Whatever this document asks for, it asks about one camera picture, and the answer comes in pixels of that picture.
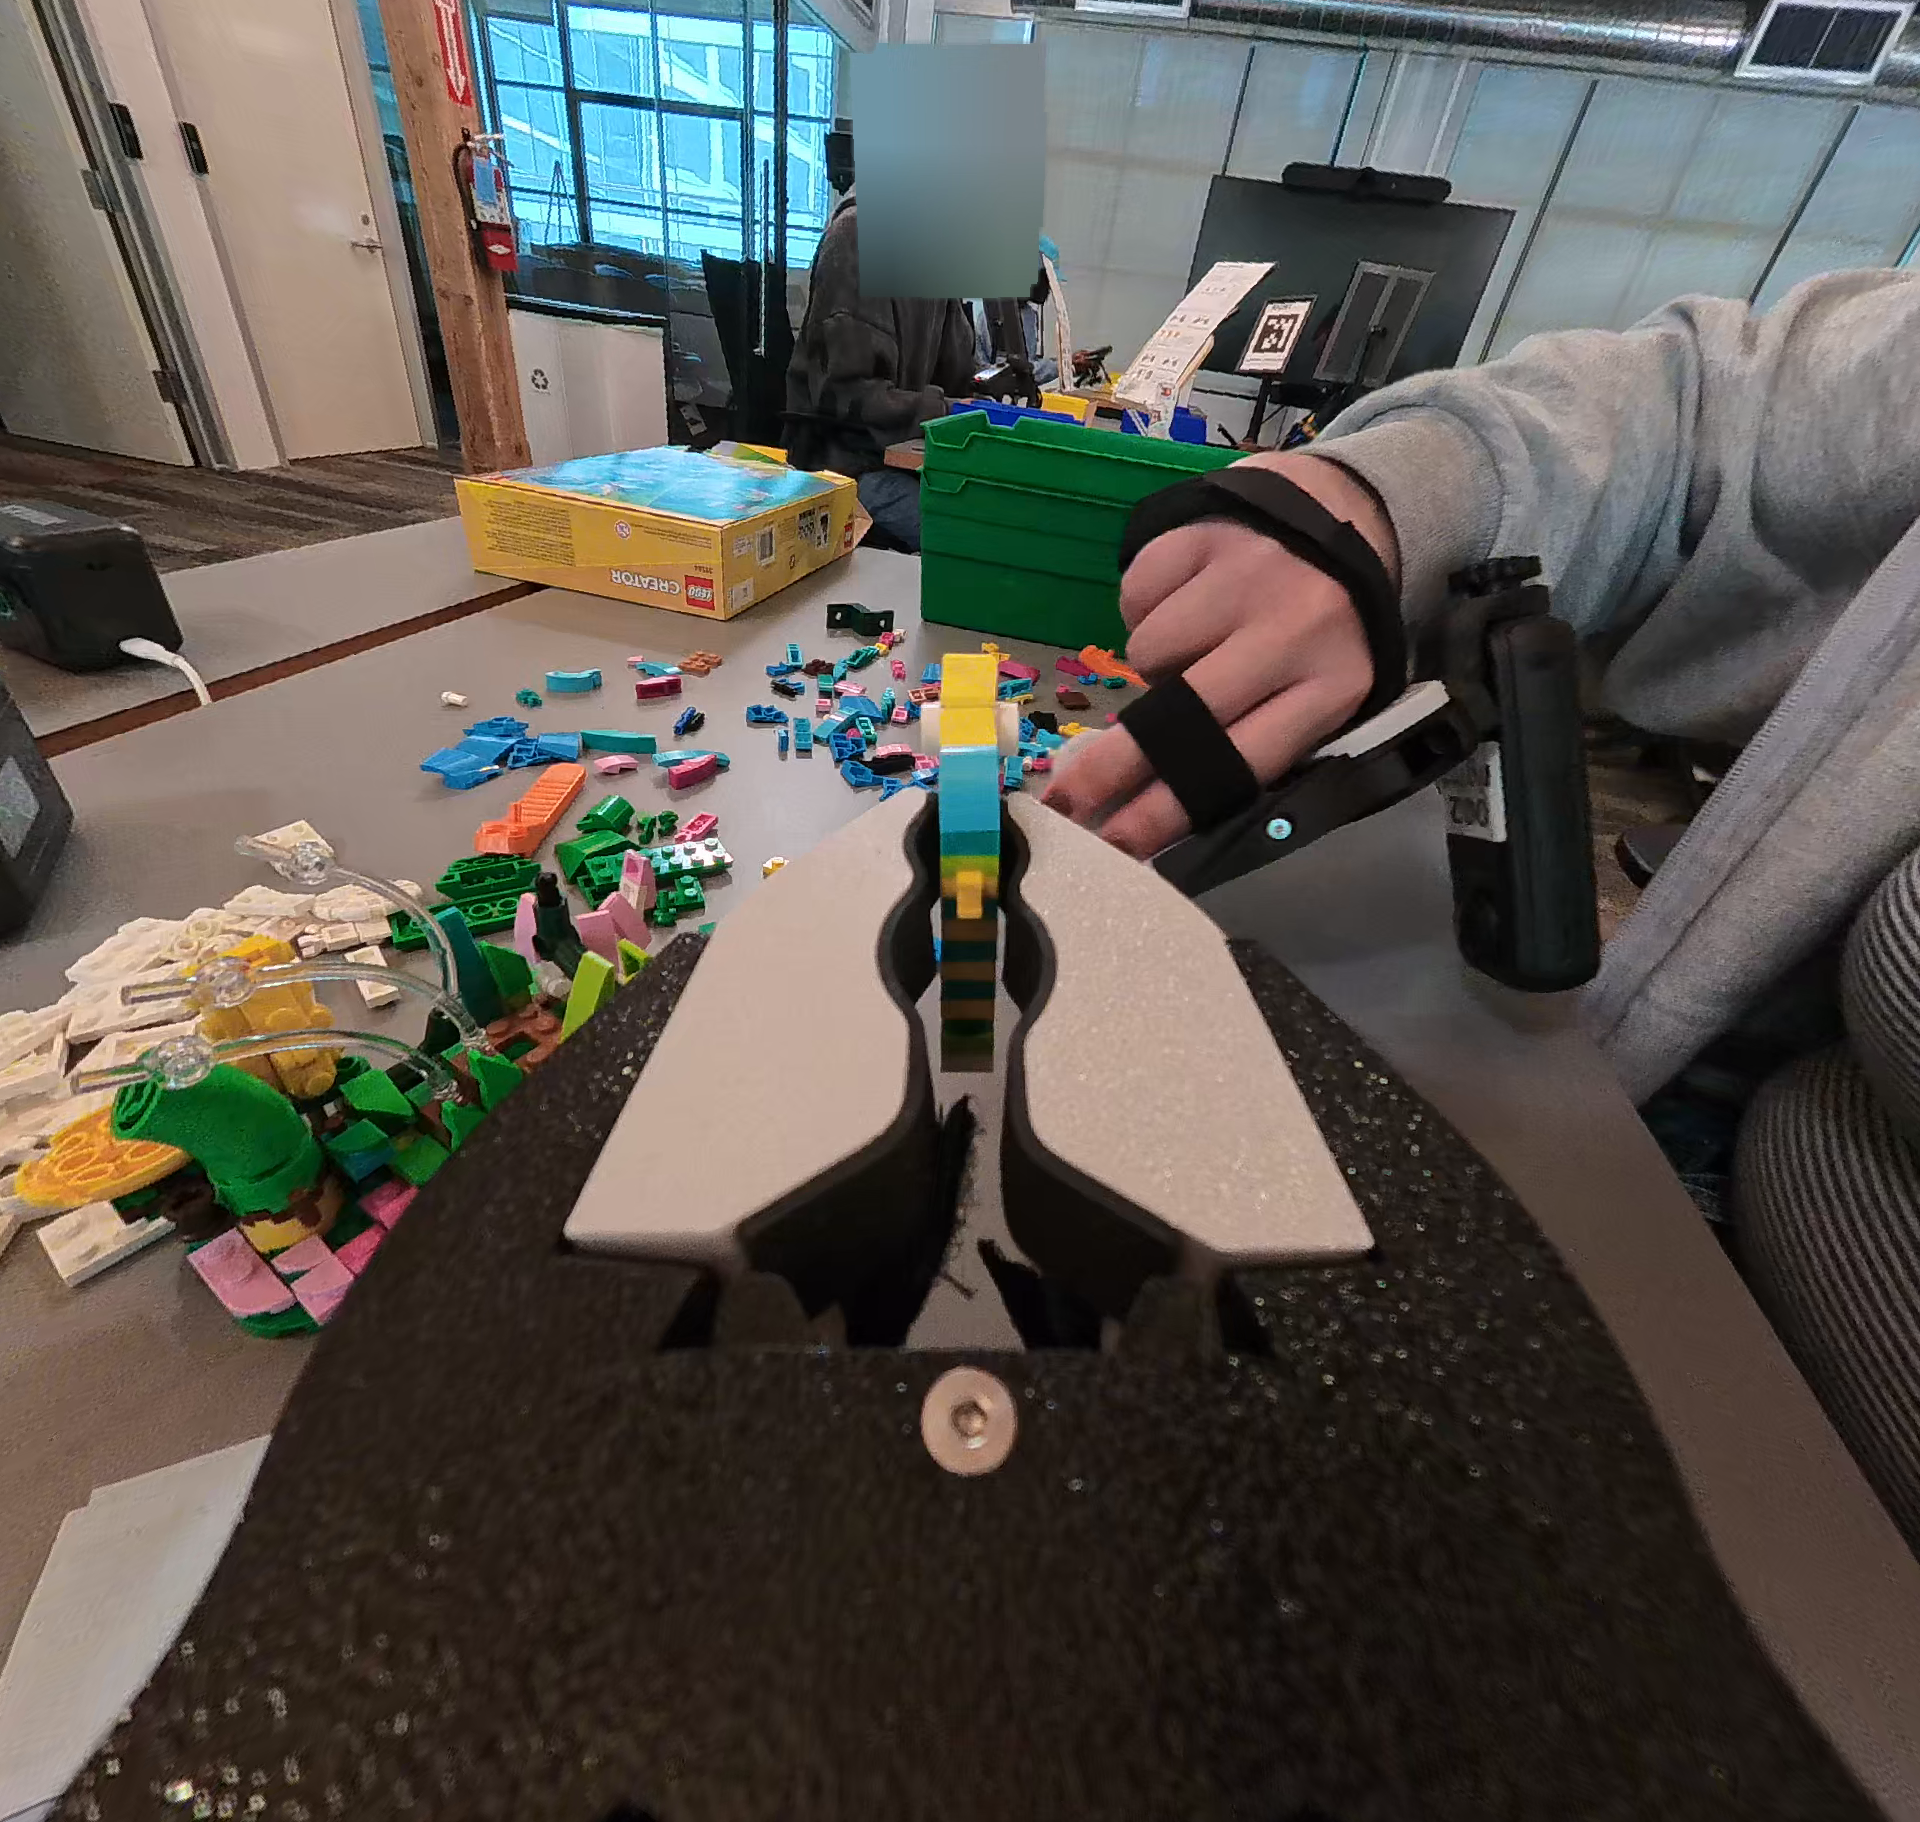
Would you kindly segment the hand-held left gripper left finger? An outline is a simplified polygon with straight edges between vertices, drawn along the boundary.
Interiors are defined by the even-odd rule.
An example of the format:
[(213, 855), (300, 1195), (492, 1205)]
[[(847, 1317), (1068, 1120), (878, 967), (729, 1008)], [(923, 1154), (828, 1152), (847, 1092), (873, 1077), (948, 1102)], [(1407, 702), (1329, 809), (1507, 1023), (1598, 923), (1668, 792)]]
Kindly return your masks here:
[(899, 1344), (954, 1226), (932, 1046), (934, 800), (885, 800), (720, 920), (563, 1221), (583, 1254), (771, 1276)]

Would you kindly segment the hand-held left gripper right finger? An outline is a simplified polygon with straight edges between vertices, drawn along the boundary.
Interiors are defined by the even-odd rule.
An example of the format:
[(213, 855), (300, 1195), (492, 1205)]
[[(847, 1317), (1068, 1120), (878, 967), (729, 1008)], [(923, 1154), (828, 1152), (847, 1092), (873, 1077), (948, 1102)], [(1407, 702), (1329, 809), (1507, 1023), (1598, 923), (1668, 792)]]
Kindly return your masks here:
[(1368, 1256), (1374, 1232), (1228, 937), (1037, 800), (1005, 806), (1000, 1193), (1039, 1276), (1102, 1317), (1143, 1285)]

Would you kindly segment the striped brick tower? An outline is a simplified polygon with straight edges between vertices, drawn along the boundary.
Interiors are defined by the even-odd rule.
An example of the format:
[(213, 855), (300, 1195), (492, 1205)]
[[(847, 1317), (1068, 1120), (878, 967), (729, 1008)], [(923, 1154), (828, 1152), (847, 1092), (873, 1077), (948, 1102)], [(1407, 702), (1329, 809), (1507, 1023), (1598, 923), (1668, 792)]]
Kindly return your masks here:
[(934, 757), (938, 862), (938, 1056), (944, 1073), (984, 1073), (997, 1044), (1002, 873), (1000, 657), (942, 657), (921, 708)]

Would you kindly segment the person's right forearm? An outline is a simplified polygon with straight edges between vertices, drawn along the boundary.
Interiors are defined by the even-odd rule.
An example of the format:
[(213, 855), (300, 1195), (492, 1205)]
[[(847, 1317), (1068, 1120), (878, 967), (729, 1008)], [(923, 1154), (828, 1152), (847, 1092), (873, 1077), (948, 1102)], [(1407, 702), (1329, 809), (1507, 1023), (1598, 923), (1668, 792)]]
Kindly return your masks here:
[(1407, 616), (1475, 561), (1534, 554), (1608, 709), (1740, 744), (1916, 526), (1917, 276), (1542, 332), (1370, 395), (1313, 455), (1379, 502)]

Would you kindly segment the person's right hand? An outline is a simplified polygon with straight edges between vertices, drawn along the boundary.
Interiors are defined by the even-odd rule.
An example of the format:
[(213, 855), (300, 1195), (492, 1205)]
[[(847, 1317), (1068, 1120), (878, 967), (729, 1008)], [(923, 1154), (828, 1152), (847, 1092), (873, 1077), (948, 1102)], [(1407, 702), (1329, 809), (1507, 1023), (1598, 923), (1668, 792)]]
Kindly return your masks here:
[(1308, 541), (1244, 520), (1144, 540), (1119, 610), (1147, 689), (1065, 760), (1043, 806), (1139, 859), (1253, 806), (1377, 696), (1359, 596)]

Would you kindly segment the person's grey jacket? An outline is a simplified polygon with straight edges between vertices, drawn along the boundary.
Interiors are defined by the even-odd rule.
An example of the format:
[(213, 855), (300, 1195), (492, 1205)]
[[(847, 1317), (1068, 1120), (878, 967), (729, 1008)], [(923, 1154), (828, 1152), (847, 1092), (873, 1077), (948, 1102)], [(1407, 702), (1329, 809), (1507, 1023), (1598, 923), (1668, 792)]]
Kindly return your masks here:
[(1917, 530), (1745, 746), (1582, 1003), (1644, 1102), (1839, 929), (1917, 834)]

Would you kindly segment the scattered small colourful bricks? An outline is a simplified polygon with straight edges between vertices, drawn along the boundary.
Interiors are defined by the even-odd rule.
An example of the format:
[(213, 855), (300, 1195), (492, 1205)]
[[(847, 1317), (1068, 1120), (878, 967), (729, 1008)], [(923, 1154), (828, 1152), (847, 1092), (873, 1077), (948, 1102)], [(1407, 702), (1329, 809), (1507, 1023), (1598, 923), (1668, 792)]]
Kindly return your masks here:
[[(917, 785), (934, 787), (934, 757), (921, 749), (921, 708), (937, 699), (941, 662), (910, 673), (899, 651), (906, 635), (858, 641), (840, 657), (806, 657), (788, 645), (765, 669), (767, 699), (744, 708), (749, 728), (769, 728), (782, 758), (825, 749), (840, 777), (852, 788), (874, 788), (891, 798)], [(1002, 792), (1025, 791), (1031, 777), (1045, 777), (1055, 755), (1090, 728), (1092, 702), (1131, 696), (1139, 675), (1117, 654), (1086, 645), (1055, 665), (1060, 676), (1041, 693), (1041, 675), (992, 643), (980, 649), (1000, 657), (1000, 734), (1014, 744), (1005, 755)], [(605, 689), (605, 670), (558, 669), (514, 693), (514, 709), (467, 725), (446, 746), (420, 760), (420, 772), (447, 791), (467, 791), (492, 777), (532, 772), (555, 760), (576, 760), (600, 777), (636, 774), (642, 763), (677, 781), (699, 781), (730, 766), (723, 749), (707, 749), (694, 738), (707, 730), (707, 709), (684, 699), (686, 682), (723, 666), (723, 657), (687, 651), (673, 660), (628, 657), (638, 705), (680, 709), (665, 730), (553, 730), (535, 728), (528, 715), (549, 701), (585, 699)]]

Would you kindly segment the pile of green bricks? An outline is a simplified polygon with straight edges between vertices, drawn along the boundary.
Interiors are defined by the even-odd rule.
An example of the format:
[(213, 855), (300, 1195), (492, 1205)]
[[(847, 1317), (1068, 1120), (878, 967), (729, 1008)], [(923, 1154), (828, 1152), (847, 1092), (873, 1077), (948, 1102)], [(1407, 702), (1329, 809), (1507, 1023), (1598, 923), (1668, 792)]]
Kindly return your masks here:
[(613, 937), (605, 905), (624, 900), (638, 933), (707, 918), (707, 897), (732, 877), (732, 855), (714, 814), (682, 821), (671, 808), (636, 808), (620, 795), (593, 801), (573, 828), (558, 828), (539, 853), (474, 850), (449, 862), (429, 893), (438, 914), (459, 911), (482, 938), (504, 937), (553, 874), (585, 944)]

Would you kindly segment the orange brick separator tool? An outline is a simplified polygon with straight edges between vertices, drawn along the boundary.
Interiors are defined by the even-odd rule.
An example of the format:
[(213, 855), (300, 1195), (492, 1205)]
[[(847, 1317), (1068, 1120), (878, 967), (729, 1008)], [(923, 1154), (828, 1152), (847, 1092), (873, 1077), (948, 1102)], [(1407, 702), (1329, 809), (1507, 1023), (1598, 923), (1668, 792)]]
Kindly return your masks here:
[(585, 788), (588, 770), (555, 760), (532, 772), (528, 791), (494, 821), (477, 824), (472, 848), (482, 855), (534, 858)]

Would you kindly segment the green plastic bin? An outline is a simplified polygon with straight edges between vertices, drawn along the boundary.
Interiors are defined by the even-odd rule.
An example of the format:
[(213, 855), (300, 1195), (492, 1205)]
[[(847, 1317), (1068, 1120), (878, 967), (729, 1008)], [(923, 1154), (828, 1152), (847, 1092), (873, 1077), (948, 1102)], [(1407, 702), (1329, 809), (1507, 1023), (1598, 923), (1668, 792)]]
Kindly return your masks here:
[(1112, 581), (1125, 525), (1139, 500), (921, 476), (921, 552)]
[(926, 422), (921, 438), (926, 486), (992, 484), (1117, 505), (1241, 461), (1232, 448), (1108, 432), (1039, 416), (997, 419), (980, 407)]
[(920, 570), (928, 623), (1071, 651), (1094, 645), (1119, 654), (1125, 646), (1119, 584), (1108, 572), (1082, 577), (1037, 561), (937, 552), (929, 540), (921, 549)]

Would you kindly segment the person's striped clothing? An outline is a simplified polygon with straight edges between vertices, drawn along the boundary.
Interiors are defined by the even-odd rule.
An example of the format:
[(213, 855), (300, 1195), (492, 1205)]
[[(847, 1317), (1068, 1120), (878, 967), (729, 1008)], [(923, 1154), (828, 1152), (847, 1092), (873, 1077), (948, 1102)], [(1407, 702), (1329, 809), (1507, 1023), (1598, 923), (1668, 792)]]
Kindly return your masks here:
[(1863, 905), (1841, 1040), (1740, 1119), (1733, 1207), (1755, 1300), (1909, 1546), (1917, 1539), (1917, 859)]

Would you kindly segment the black framed stand device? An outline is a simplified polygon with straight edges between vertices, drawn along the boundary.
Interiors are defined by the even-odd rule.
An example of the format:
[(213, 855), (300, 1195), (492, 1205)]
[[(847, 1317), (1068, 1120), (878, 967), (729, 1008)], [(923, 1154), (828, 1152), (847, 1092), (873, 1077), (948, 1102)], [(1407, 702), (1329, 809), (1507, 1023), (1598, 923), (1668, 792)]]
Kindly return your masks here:
[(1432, 269), (1356, 262), (1352, 280), (1320, 344), (1313, 382), (1374, 390), (1386, 380), (1417, 320)]

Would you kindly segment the blue plastic bin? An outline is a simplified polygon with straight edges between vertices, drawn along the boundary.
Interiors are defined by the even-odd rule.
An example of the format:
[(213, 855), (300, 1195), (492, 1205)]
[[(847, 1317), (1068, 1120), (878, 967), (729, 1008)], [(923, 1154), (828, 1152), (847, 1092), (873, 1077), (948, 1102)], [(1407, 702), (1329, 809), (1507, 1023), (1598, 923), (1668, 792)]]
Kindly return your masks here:
[[(1149, 413), (1147, 410), (1139, 410), (1135, 404), (1131, 404), (1131, 410), (1133, 410), (1133, 413), (1128, 419), (1128, 425), (1129, 425), (1128, 432), (1121, 432), (1121, 435), (1147, 436), (1147, 438), (1170, 438), (1175, 444), (1189, 444), (1189, 446), (1205, 446), (1210, 438), (1209, 436), (1209, 418), (1205, 418), (1200, 411), (1187, 407), (1185, 402), (1175, 402), (1167, 418), (1154, 418), (1152, 413)], [(1012, 426), (1020, 425), (1022, 419), (1080, 426), (1080, 422), (1074, 422), (1070, 418), (1057, 418), (1057, 416), (1043, 413), (1041, 400), (1039, 402), (1015, 402), (1015, 400), (1000, 400), (1000, 398), (986, 398), (986, 396), (957, 396), (957, 398), (950, 400), (948, 411), (952, 416), (980, 413), (980, 416), (987, 418), (989, 426), (994, 426), (994, 429), (1012, 429)], [(1092, 429), (1092, 426), (1082, 426), (1082, 429), (1090, 429), (1097, 432), (1117, 432), (1117, 431), (1108, 431), (1108, 429)]]

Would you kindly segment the yellow toy brick box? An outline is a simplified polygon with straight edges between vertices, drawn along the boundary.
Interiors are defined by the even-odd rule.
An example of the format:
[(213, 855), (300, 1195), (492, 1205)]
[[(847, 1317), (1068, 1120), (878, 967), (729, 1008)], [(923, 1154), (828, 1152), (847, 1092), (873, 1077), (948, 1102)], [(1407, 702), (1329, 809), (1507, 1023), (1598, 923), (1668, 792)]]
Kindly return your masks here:
[(477, 572), (714, 619), (849, 557), (869, 526), (850, 477), (732, 441), (465, 476), (454, 492)]

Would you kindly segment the green and pink brick model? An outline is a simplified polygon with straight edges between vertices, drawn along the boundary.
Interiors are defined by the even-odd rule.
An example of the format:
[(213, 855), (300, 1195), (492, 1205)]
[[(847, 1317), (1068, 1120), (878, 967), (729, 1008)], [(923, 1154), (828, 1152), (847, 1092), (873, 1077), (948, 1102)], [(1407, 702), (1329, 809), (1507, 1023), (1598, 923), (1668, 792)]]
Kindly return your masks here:
[(340, 981), (323, 983), (350, 1050), (322, 1098), (294, 1103), (236, 1064), (217, 1067), (199, 1095), (155, 1080), (118, 1092), (113, 1138), (188, 1154), (184, 1182), (137, 1203), (158, 1211), (158, 1229), (123, 1259), (180, 1239), (240, 1328), (323, 1328), (486, 1117), (649, 965), (649, 933), (620, 897), (605, 905), (613, 937), (585, 944), (553, 874), (504, 937), (475, 937), (459, 911), (420, 901), (390, 920), (383, 944), (401, 1003), (371, 1011)]

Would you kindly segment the large black screen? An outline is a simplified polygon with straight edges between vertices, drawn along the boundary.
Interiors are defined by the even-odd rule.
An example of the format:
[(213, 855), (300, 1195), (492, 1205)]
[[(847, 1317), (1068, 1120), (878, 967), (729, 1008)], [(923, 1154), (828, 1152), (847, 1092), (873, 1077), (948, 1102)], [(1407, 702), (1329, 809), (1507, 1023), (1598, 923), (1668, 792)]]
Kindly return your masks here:
[[(1217, 262), (1271, 262), (1273, 269), (1221, 326), (1203, 374), (1250, 380), (1271, 404), (1325, 418), (1370, 395), (1313, 382), (1320, 344), (1360, 258), (1432, 269), (1427, 298), (1384, 383), (1450, 368), (1511, 225), (1511, 210), (1452, 199), (1440, 207), (1372, 206), (1293, 195), (1282, 179), (1213, 178), (1187, 278), (1197, 283)], [(1236, 373), (1260, 305), (1303, 295), (1315, 298), (1315, 310), (1286, 373)]]

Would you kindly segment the white instruction sheet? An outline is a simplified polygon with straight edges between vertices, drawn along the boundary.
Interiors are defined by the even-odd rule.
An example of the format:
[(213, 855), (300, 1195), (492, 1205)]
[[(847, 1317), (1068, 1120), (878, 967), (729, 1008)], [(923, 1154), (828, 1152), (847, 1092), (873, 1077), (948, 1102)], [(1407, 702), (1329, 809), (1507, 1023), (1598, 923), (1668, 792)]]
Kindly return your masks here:
[(1187, 400), (1221, 326), (1271, 269), (1271, 262), (1213, 263), (1143, 343), (1117, 380), (1117, 398), (1167, 418), (1175, 402)]

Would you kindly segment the black video bar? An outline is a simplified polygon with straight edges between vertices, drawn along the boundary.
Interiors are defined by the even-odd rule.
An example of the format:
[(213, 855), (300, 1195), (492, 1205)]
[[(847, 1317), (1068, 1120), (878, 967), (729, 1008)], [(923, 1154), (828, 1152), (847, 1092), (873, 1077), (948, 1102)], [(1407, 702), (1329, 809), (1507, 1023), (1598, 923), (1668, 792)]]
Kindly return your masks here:
[(1372, 165), (1294, 160), (1283, 166), (1282, 186), (1293, 195), (1400, 207), (1440, 207), (1452, 199), (1448, 178), (1382, 171)]

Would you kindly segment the pile of white bricks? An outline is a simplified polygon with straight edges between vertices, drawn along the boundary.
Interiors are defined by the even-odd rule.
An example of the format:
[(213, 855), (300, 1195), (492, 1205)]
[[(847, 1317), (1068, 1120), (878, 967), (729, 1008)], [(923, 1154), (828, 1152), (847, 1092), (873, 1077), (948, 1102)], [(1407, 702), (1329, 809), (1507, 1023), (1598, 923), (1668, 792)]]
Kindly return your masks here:
[(386, 975), (390, 920), (420, 884), (347, 870), (311, 822), (240, 839), (272, 883), (180, 920), (133, 918), (62, 973), (62, 993), (4, 1009), (4, 1241), (35, 1228), (62, 1281), (85, 1281), (156, 1237), (155, 1184), (188, 1154), (111, 1136), (111, 1102), (155, 1080), (199, 1095), (236, 1064), (294, 1103), (322, 1098), (350, 1050), (326, 1005), (401, 1003)]

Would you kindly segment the white recycling bin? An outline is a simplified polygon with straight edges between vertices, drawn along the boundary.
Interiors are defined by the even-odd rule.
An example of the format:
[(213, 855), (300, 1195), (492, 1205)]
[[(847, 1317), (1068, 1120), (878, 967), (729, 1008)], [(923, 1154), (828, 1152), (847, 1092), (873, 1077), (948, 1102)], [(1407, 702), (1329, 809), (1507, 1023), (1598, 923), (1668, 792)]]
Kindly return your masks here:
[(509, 340), (532, 465), (669, 441), (658, 323), (513, 298)]

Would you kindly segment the black office chair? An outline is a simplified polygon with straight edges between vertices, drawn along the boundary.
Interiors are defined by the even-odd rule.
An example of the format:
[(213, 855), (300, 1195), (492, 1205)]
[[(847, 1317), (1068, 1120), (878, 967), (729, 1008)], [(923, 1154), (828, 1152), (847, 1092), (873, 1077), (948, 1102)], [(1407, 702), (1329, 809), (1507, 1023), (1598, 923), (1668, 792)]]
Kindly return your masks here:
[(709, 315), (729, 371), (732, 436), (785, 448), (785, 385), (792, 359), (782, 273), (767, 258), (700, 253)]

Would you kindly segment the dark grey box device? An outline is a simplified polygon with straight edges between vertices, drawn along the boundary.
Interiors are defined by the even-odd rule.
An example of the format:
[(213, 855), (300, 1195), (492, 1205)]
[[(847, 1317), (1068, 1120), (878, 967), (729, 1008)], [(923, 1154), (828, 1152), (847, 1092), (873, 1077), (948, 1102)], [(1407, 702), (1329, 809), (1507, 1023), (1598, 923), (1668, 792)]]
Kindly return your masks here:
[(73, 809), (8, 685), (3, 685), (3, 937), (32, 921), (73, 830)]

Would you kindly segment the black desktop device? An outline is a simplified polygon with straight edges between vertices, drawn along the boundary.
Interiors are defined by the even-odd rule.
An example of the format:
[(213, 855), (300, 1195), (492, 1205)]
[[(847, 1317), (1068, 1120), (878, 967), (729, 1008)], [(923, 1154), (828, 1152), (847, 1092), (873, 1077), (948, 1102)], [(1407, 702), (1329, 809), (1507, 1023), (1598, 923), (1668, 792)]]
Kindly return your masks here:
[(64, 673), (103, 673), (125, 641), (182, 646), (180, 622), (144, 537), (79, 508), (3, 503), (3, 645)]

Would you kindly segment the wooden pillar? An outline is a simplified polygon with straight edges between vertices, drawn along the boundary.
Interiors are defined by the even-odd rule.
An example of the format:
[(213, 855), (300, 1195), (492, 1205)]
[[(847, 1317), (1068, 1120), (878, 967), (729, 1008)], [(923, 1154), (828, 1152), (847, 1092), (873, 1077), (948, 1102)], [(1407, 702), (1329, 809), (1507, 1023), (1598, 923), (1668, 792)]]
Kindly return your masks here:
[(474, 79), (475, 106), (467, 109), (449, 101), (442, 77), (430, 0), (375, 2), (397, 92), (407, 173), (415, 196), (420, 245), (434, 298), (434, 323), (459, 419), (463, 461), (472, 473), (528, 465), (529, 444), (504, 278), (484, 267), (472, 249), (449, 162), (463, 131), (484, 133), (477, 86)]

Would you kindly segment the red fire extinguisher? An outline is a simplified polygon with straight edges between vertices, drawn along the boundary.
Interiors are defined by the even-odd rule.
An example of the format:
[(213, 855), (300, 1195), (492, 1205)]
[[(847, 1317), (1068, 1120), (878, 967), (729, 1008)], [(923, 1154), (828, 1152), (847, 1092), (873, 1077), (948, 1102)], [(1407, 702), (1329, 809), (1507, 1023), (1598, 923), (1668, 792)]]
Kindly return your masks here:
[(463, 131), (449, 162), (477, 262), (509, 278), (519, 271), (519, 228), (501, 143), (499, 135)]

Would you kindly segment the light grey flat sheet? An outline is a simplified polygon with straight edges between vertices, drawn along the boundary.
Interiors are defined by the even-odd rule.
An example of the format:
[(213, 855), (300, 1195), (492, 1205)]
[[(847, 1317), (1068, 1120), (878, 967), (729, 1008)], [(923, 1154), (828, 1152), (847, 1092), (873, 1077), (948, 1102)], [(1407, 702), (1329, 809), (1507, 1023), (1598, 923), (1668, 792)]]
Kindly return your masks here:
[(64, 1518), (4, 1664), (4, 1817), (44, 1817), (147, 1685), (268, 1446), (264, 1433), (108, 1482)]

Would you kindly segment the large glass window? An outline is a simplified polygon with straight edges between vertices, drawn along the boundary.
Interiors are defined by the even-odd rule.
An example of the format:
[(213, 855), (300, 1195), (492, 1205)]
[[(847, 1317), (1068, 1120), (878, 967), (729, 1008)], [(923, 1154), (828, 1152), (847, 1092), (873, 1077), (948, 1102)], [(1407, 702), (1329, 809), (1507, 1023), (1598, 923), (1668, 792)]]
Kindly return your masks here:
[(537, 249), (773, 249), (773, 0), (467, 0), (482, 103)]

